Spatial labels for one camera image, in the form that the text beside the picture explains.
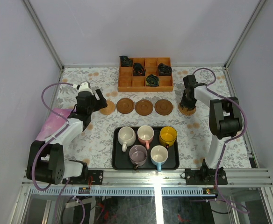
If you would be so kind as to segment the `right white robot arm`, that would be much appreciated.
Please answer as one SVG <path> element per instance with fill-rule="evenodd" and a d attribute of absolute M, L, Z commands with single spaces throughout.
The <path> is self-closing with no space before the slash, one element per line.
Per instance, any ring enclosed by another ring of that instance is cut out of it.
<path fill-rule="evenodd" d="M 179 110 L 182 114 L 192 115 L 196 112 L 196 102 L 200 101 L 209 107 L 209 129 L 212 141 L 209 152 L 202 162 L 200 179 L 205 184 L 216 180 L 214 171 L 221 164 L 223 146 L 243 128 L 241 111 L 236 97 L 225 98 L 208 88 L 205 83 L 198 83 L 195 75 L 183 78 L 184 91 Z"/>

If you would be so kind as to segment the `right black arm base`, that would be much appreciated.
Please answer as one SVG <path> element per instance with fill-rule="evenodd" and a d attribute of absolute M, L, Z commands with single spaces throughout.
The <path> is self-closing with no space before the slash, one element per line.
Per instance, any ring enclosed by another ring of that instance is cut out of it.
<path fill-rule="evenodd" d="M 180 177 L 186 181 L 187 185 L 227 185 L 227 175 L 223 167 L 220 167 L 216 174 L 216 169 L 210 169 L 202 165 L 200 169 L 194 170 L 186 168 Z"/>

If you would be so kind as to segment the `light blue ceramic cup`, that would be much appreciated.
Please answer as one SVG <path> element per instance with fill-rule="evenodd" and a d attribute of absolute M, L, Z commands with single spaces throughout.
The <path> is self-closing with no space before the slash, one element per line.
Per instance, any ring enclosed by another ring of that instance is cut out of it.
<path fill-rule="evenodd" d="M 168 159 L 168 150 L 161 146 L 154 146 L 150 152 L 151 161 L 157 167 L 157 171 L 160 172 L 162 170 L 162 165 Z"/>

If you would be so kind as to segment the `yellow ceramic cup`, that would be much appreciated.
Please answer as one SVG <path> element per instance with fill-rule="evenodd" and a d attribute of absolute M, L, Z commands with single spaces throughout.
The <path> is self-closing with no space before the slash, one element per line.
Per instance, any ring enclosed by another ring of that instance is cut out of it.
<path fill-rule="evenodd" d="M 165 126 L 160 130 L 159 142 L 167 150 L 171 147 L 177 139 L 177 131 L 171 126 Z"/>

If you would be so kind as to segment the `pink ceramic cup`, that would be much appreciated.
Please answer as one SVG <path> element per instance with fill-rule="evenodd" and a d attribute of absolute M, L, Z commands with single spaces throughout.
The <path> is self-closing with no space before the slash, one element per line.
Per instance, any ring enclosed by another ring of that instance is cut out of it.
<path fill-rule="evenodd" d="M 137 130 L 137 137 L 147 150 L 150 148 L 150 143 L 154 137 L 154 130 L 150 126 L 141 126 Z"/>

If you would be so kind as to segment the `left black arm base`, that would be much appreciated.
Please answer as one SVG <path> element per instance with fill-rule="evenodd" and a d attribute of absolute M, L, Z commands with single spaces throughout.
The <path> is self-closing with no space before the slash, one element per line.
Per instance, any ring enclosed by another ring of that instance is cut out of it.
<path fill-rule="evenodd" d="M 65 160 L 62 183 L 74 185 L 102 185 L 103 170 L 89 170 L 86 162 Z"/>

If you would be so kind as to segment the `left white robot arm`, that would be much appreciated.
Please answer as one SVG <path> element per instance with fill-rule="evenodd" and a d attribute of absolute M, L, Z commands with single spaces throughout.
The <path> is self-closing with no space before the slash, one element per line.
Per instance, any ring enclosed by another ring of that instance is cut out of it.
<path fill-rule="evenodd" d="M 54 112 L 65 123 L 46 139 L 35 140 L 30 146 L 26 177 L 37 189 L 41 189 L 37 182 L 58 185 L 64 179 L 79 184 L 89 180 L 87 163 L 64 159 L 64 149 L 89 126 L 93 112 L 107 107 L 107 101 L 100 89 L 91 90 L 88 81 L 69 85 L 78 91 L 74 109 L 67 117 Z"/>

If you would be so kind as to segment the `brown wooden coaster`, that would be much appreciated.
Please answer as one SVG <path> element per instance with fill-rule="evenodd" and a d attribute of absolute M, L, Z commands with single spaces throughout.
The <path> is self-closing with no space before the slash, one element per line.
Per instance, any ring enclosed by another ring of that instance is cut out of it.
<path fill-rule="evenodd" d="M 118 112 L 122 114 L 128 114 L 132 112 L 134 110 L 134 106 L 134 102 L 129 98 L 122 98 L 116 104 Z"/>
<path fill-rule="evenodd" d="M 154 105 L 155 111 L 163 116 L 169 115 L 173 110 L 173 105 L 169 100 L 160 99 Z"/>
<path fill-rule="evenodd" d="M 142 99 L 136 103 L 135 110 L 139 115 L 147 116 L 152 113 L 153 104 L 149 100 Z"/>

